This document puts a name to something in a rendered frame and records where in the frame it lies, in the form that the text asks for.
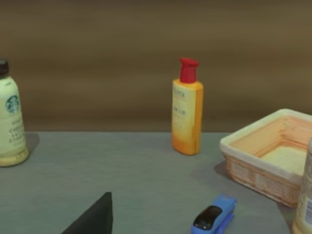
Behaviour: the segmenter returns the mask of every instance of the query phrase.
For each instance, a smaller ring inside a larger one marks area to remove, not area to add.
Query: red cap
[[[196,67],[198,62],[190,58],[180,58],[182,63],[180,81],[182,83],[194,83],[196,82]]]

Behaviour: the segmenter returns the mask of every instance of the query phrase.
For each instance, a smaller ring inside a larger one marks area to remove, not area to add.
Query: starbucks bottle
[[[28,158],[19,89],[9,75],[9,64],[0,59],[0,167]]]
[[[309,141],[292,233],[312,234],[312,139]]]

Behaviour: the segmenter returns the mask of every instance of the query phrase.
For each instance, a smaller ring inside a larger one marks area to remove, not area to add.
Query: starbucks logo
[[[5,103],[6,110],[10,113],[16,113],[20,110],[19,97],[16,95],[11,96]]]

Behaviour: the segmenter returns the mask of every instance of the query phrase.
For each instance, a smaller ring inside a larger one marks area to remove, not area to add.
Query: brown backdrop
[[[200,62],[204,131],[312,114],[311,3],[25,2],[1,3],[0,56],[27,130],[168,131],[180,56]]]

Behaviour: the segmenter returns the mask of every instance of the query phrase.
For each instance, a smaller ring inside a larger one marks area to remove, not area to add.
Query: table
[[[190,234],[220,193],[238,199],[225,234],[290,234],[295,210],[226,176],[225,135],[203,133],[201,153],[184,156],[170,133],[27,133],[31,157],[0,169],[0,233],[59,234],[112,192],[113,234]]]

